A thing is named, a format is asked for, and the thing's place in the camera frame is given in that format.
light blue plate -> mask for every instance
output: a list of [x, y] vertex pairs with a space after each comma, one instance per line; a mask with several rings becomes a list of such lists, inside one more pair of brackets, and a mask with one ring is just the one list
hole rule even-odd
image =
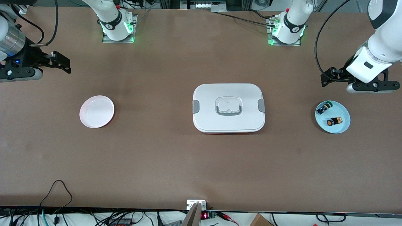
[[[317, 110], [320, 107], [322, 107], [325, 104], [325, 102], [327, 101], [321, 102], [316, 107], [316, 121], [318, 125], [328, 133], [340, 134], [345, 132], [351, 124], [351, 116], [348, 110], [346, 110], [346, 108], [342, 104], [336, 101], [329, 101], [332, 103], [332, 107], [330, 107], [328, 110], [326, 110], [324, 113], [320, 115], [317, 113]], [[328, 126], [326, 121], [330, 118], [335, 118], [338, 116], [342, 118], [343, 122], [338, 125]]]

table surface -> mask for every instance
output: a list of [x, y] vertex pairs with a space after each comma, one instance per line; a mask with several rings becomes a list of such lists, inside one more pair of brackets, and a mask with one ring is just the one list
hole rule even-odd
[[[70, 206], [183, 209], [187, 199], [205, 199], [216, 210], [402, 213], [402, 91], [321, 87], [314, 40], [328, 14], [311, 15], [302, 46], [278, 47], [268, 46], [264, 26], [203, 10], [150, 10], [132, 44], [102, 44], [89, 8], [59, 13], [57, 37], [42, 50], [69, 57], [72, 73], [44, 68], [40, 80], [0, 84], [1, 205], [38, 205], [62, 179]], [[50, 39], [54, 8], [32, 7], [27, 18]], [[373, 32], [366, 14], [334, 15], [318, 44], [323, 69], [343, 66]], [[393, 65], [390, 79], [400, 70]], [[265, 126], [199, 132], [192, 95], [205, 83], [259, 86]], [[95, 95], [116, 106], [100, 129], [78, 115]], [[315, 123], [325, 100], [348, 109], [345, 133]], [[44, 205], [67, 201], [58, 184]]]

white plate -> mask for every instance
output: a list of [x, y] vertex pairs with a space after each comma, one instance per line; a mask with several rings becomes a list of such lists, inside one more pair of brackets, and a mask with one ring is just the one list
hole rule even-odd
[[115, 106], [105, 96], [94, 96], [86, 100], [80, 109], [80, 120], [89, 128], [100, 128], [113, 118]]
[[[349, 125], [351, 124], [351, 116], [349, 115], [348, 110], [346, 110], [346, 108], [342, 104], [336, 101], [329, 101], [332, 103], [332, 107], [330, 107], [328, 110], [324, 111], [324, 113], [320, 115], [318, 114], [317, 110], [320, 107], [322, 107], [325, 104], [325, 102], [328, 101], [323, 101], [316, 107], [316, 121], [318, 125], [328, 133], [340, 134], [345, 132], [349, 128]], [[342, 118], [343, 121], [342, 123], [333, 126], [329, 126], [327, 124], [326, 121], [328, 119], [335, 118], [338, 116]]]

silver cylinder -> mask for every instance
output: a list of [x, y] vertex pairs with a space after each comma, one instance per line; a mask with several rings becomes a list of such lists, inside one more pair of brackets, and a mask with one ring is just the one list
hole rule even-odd
[[15, 26], [8, 24], [8, 32], [3, 40], [0, 42], [0, 51], [6, 53], [8, 56], [17, 54], [25, 45], [25, 35], [22, 31], [18, 30]]

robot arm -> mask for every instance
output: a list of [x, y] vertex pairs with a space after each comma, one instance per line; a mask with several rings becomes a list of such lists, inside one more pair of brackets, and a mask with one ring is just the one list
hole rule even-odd
[[[333, 82], [329, 78], [348, 79], [347, 91], [392, 92], [397, 81], [388, 81], [388, 68], [402, 59], [402, 0], [371, 0], [367, 13], [375, 33], [363, 43], [343, 68], [330, 68], [321, 75], [322, 87]], [[377, 76], [384, 75], [383, 80]]]
[[99, 18], [103, 32], [113, 41], [121, 41], [133, 33], [133, 13], [117, 9], [111, 0], [82, 0]]
[[[34, 3], [36, 0], [23, 0]], [[84, 0], [99, 18], [103, 32], [113, 41], [124, 40], [133, 33], [133, 14], [117, 9], [111, 0]], [[22, 3], [21, 0], [7, 0], [8, 4]], [[0, 82], [36, 80], [42, 77], [40, 67], [59, 68], [71, 73], [70, 60], [54, 51], [43, 53], [41, 44], [35, 44], [25, 37], [20, 25], [5, 12], [0, 11]]]
[[279, 41], [292, 44], [297, 42], [305, 28], [306, 21], [313, 12], [311, 0], [292, 0], [289, 10], [275, 16], [276, 29], [272, 33]]

